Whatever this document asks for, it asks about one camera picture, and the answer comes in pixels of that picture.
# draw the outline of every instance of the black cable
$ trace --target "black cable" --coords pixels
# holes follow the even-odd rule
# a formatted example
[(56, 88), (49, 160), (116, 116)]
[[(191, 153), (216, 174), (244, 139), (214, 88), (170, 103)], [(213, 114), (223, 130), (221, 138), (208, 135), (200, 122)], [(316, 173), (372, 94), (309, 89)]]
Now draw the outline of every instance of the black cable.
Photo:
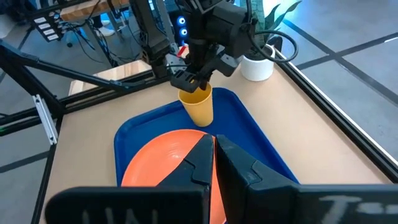
[(134, 56), (134, 60), (133, 60), (133, 61), (138, 60), (138, 58), (139, 58), (140, 55), (141, 55), (141, 53), (136, 54), (136, 56)]
[(112, 67), (117, 66), (118, 63), (117, 63), (117, 61), (115, 61), (115, 60), (112, 58), (112, 56), (111, 56), (111, 54), (110, 54), (110, 51), (109, 51), (108, 42), (106, 41), (106, 38), (105, 38), (105, 36), (103, 35), (103, 33), (102, 33), (97, 27), (95, 27), (92, 23), (89, 22), (88, 25), (89, 25), (89, 26), (92, 26), (92, 28), (93, 28), (94, 30), (96, 30), (96, 31), (99, 33), (99, 35), (101, 36), (101, 40), (103, 40), (103, 42), (104, 42), (105, 53), (106, 53), (106, 55), (107, 55), (107, 58), (109, 58), (109, 62), (111, 63)]
[(246, 0), (246, 8), (248, 10), (248, 23), (251, 23), (251, 0)]
[[(112, 55), (114, 55), (114, 56), (117, 57), (120, 61), (122, 61), (122, 62), (124, 62), (124, 63), (128, 63), (128, 62), (126, 62), (125, 60), (134, 61), (133, 58), (124, 58), (124, 57), (120, 57), (120, 56), (117, 56), (116, 54), (112, 53), (112, 52), (109, 50), (108, 43), (107, 43), (107, 41), (106, 41), (104, 35), (101, 33), (101, 31), (100, 31), (98, 28), (96, 28), (96, 27), (93, 27), (93, 28), (94, 28), (97, 32), (100, 33), (101, 39), (104, 40), (104, 43), (106, 44), (104, 47), (105, 47), (105, 49), (106, 49), (106, 53), (107, 53), (108, 57), (110, 57), (109, 54), (112, 54)], [(76, 30), (74, 30), (74, 33), (75, 33), (75, 34), (78, 33), (79, 36), (87, 43), (87, 45), (88, 45), (91, 49), (95, 50), (95, 48), (90, 44), (90, 41), (89, 41), (87, 38), (85, 38), (81, 33), (77, 32)]]
[(188, 65), (168, 65), (166, 66), (167, 68), (171, 68), (171, 67), (187, 67)]
[(108, 45), (108, 41), (106, 40), (104, 34), (103, 34), (97, 27), (95, 27), (95, 29), (97, 30), (97, 32), (99, 32), (99, 34), (100, 34), (100, 36), (101, 36), (101, 40), (104, 41), (104, 46), (105, 46), (105, 49), (106, 49), (106, 51), (107, 51), (107, 53), (108, 53), (108, 57), (109, 57), (111, 60), (113, 60), (113, 62), (111, 62), (111, 63), (112, 63), (112, 66), (116, 65), (116, 64), (114, 64), (116, 61), (112, 58), (111, 55), (117, 57), (120, 61), (126, 63), (126, 62), (125, 62), (123, 59), (121, 59), (118, 55), (116, 55), (116, 54), (114, 54), (114, 53), (112, 53), (112, 52), (110, 51), (109, 45)]
[(97, 3), (94, 5), (92, 12), (90, 13), (90, 15), (88, 16), (88, 18), (80, 25), (77, 26), (73, 26), (73, 28), (79, 28), (79, 27), (83, 27), (84, 25), (86, 25), (86, 23), (91, 19), (91, 17), (94, 14), (95, 9), (98, 7), (98, 5), (100, 4), (101, 0), (98, 0)]
[(78, 36), (77, 31), (76, 31), (76, 30), (72, 30), (72, 31), (73, 31), (73, 33), (76, 35), (77, 41), (79, 41), (79, 44), (80, 44), (80, 47), (81, 47), (83, 53), (84, 53), (88, 58), (92, 59), (94, 62), (102, 63), (102, 62), (100, 62), (100, 61), (97, 61), (97, 60), (93, 59), (92, 57), (90, 57), (90, 56), (88, 55), (88, 53), (86, 52), (86, 50), (84, 49), (83, 45), (82, 45), (81, 42), (80, 42), (80, 39), (79, 39), (79, 36)]
[(287, 34), (281, 32), (281, 31), (277, 31), (277, 30), (261, 30), (261, 31), (257, 31), (257, 32), (255, 33), (255, 35), (258, 35), (258, 34), (277, 34), (277, 35), (279, 35), (279, 36), (281, 36), (281, 37), (285, 37), (286, 39), (288, 39), (288, 40), (293, 44), (294, 53), (293, 53), (293, 55), (292, 55), (291, 57), (289, 57), (289, 58), (287, 58), (287, 59), (277, 59), (277, 58), (273, 58), (273, 57), (271, 57), (270, 55), (267, 55), (267, 54), (260, 48), (260, 46), (258, 46), (258, 45), (256, 44), (256, 42), (254, 41), (254, 39), (251, 37), (250, 32), (248, 32), (248, 37), (249, 37), (249, 40), (250, 40), (250, 43), (252, 44), (252, 46), (253, 46), (262, 56), (264, 56), (266, 59), (270, 60), (271, 62), (285, 63), (285, 62), (289, 62), (289, 61), (293, 60), (293, 59), (297, 56), (297, 54), (298, 54), (298, 52), (299, 52), (298, 47), (297, 47), (297, 43), (296, 43), (296, 41), (294, 41), (293, 38), (291, 38), (291, 36), (289, 36), (289, 35), (287, 35)]
[[(125, 21), (127, 21), (126, 16), (124, 15), (124, 13), (122, 13), (122, 16), (123, 16), (123, 19), (124, 19)], [(127, 27), (129, 28), (129, 31), (130, 31), (130, 34), (132, 35), (132, 38), (134, 38), (134, 40), (137, 42), (137, 44), (141, 46), (141, 44), (139, 43), (139, 41), (136, 39), (136, 36), (134, 35), (136, 32), (141, 32), (141, 30), (137, 30), (137, 31), (133, 32), (133, 31), (131, 30), (131, 28), (130, 28), (129, 25), (127, 25)]]

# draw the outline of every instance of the wooden table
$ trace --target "wooden table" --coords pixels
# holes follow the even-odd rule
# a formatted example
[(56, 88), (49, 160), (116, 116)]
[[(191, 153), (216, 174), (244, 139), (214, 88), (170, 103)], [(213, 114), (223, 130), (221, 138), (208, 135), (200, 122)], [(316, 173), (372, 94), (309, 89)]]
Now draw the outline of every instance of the wooden table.
[[(129, 0), (112, 0), (112, 4), (115, 7), (115, 9), (119, 9), (122, 7), (129, 6)], [(76, 21), (84, 21), (90, 15), (94, 17), (101, 15), (103, 13), (107, 13), (109, 20), (112, 23), (113, 29), (118, 30), (119, 29), (118, 23), (116, 22), (110, 10), (111, 8), (109, 7), (107, 0), (91, 0), (88, 2), (83, 2), (62, 9), (60, 16), (64, 21), (76, 22)], [(98, 54), (100, 60), (105, 64), (106, 68), (108, 69), (112, 68), (112, 63), (109, 61), (107, 53), (105, 49), (102, 47), (100, 39), (97, 37), (96, 32), (87, 23), (85, 23), (85, 25), (82, 28), (85, 31), (87, 38), (93, 44), (95, 52)], [(119, 37), (121, 42), (124, 40), (123, 36), (118, 31), (116, 31), (116, 35)]]
[[(98, 76), (120, 78), (148, 66), (138, 61), (115, 69)], [(215, 72), (211, 84), (239, 96), (300, 183), (391, 183), (278, 66), (264, 82), (245, 80), (238, 68), (229, 78)], [(70, 93), (91, 87), (75, 82)], [(120, 125), (175, 100), (177, 89), (163, 83), (65, 115), (45, 202), (70, 187), (115, 186), (113, 138)]]
[[(115, 8), (119, 8), (121, 6), (123, 7), (129, 5), (129, 0), (112, 0), (112, 4), (115, 6)], [(79, 21), (86, 19), (91, 12), (93, 12), (93, 15), (98, 15), (108, 12), (109, 10), (110, 8), (106, 0), (91, 0), (62, 9), (60, 16), (64, 21)]]

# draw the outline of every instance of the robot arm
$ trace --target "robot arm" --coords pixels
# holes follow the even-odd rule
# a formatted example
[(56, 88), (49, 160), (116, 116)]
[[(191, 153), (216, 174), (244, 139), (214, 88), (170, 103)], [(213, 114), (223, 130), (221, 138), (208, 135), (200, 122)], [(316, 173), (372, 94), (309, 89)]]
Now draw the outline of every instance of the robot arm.
[[(146, 0), (130, 1), (141, 30), (143, 59), (151, 65), (157, 77), (167, 75), (165, 56), (170, 51), (169, 40), (158, 29)], [(194, 92), (205, 89), (214, 70), (229, 77), (238, 66), (238, 57), (251, 46), (257, 21), (247, 10), (225, 0), (177, 0), (187, 21), (189, 55), (185, 70), (171, 77), (171, 84), (181, 90)]]

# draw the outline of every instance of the potted plant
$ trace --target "potted plant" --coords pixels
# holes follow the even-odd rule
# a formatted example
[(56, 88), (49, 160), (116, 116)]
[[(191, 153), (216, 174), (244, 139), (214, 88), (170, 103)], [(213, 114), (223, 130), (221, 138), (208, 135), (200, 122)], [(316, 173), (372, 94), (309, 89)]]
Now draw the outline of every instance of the potted plant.
[[(269, 15), (265, 17), (264, 22), (259, 21), (256, 24), (256, 30), (278, 30), (278, 26), (283, 21), (285, 15), (289, 12), (292, 12), (301, 1), (295, 2), (292, 4), (285, 13), (281, 14), (275, 20), (275, 12), (280, 4), (276, 5)], [(258, 15), (256, 12), (252, 14), (253, 18), (258, 19)], [(273, 37), (273, 34), (264, 34), (255, 36), (255, 41), (258, 46), (271, 57), (275, 57), (275, 49), (273, 46), (268, 45), (267, 42)], [(274, 71), (274, 63), (259, 53), (254, 47), (252, 47), (248, 52), (246, 52), (243, 56), (241, 62), (241, 71), (243, 77), (250, 81), (263, 81), (267, 80)]]

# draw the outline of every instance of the yellow cup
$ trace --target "yellow cup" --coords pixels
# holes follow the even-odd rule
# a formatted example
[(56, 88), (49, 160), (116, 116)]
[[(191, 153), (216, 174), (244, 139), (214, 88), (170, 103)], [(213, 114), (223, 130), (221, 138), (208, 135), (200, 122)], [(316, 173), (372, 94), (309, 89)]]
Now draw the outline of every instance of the yellow cup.
[(192, 121), (199, 127), (205, 127), (213, 122), (213, 89), (207, 83), (206, 90), (197, 88), (193, 93), (178, 91), (178, 98)]

